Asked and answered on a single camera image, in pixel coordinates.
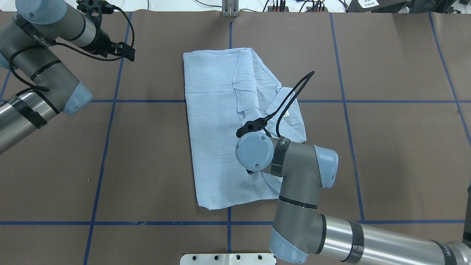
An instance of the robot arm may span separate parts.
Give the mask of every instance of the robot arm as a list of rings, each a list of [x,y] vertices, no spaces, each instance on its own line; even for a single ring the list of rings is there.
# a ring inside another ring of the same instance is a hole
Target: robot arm
[[[333,150],[249,132],[235,154],[249,171],[283,177],[270,240],[270,250],[282,260],[305,263],[315,253],[349,264],[471,264],[471,248],[461,242],[422,240],[318,213],[321,188],[332,187],[337,173]]]
[[[111,14],[116,7],[105,1],[77,2],[85,16],[64,0],[16,0],[18,12],[0,28],[0,66],[17,67],[35,83],[0,106],[0,154],[60,112],[72,115],[92,100],[82,82],[50,51],[55,39],[68,40],[91,54],[111,53],[134,61],[132,46],[111,42],[100,29],[101,14]]]

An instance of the white mounting plate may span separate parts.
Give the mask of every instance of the white mounting plate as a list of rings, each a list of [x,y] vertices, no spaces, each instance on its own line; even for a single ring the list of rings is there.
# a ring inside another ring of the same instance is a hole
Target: white mounting plate
[[[180,265],[276,265],[276,258],[271,253],[186,254]]]

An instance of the fabric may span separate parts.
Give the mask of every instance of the fabric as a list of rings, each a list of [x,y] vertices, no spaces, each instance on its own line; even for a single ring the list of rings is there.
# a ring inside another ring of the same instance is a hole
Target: fabric
[[[277,199],[281,178],[260,172],[248,175],[238,163],[236,131],[245,122],[274,112],[291,88],[282,87],[251,48],[199,50],[183,54],[183,59],[198,204],[212,210]],[[272,136],[280,113],[268,122]],[[305,142],[296,100],[288,114],[280,123],[280,134]]]

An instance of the cloth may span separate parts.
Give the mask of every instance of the cloth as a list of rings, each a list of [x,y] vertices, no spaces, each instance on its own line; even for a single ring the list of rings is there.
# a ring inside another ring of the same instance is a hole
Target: cloth
[[[281,178],[261,172],[248,175],[238,163],[236,131],[246,121],[274,112],[291,88],[282,87],[251,48],[199,50],[184,53],[183,59],[198,204],[212,210],[277,199]],[[272,136],[276,136],[276,122],[283,109],[268,122]],[[280,123],[280,134],[305,142],[296,100],[288,114]]]

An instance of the white bracket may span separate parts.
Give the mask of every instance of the white bracket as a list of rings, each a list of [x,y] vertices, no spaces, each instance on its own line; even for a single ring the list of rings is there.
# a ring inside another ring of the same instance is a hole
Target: white bracket
[[[180,265],[276,265],[271,253],[186,254]]]
[[[238,17],[239,16],[239,0],[222,0],[222,16]]]

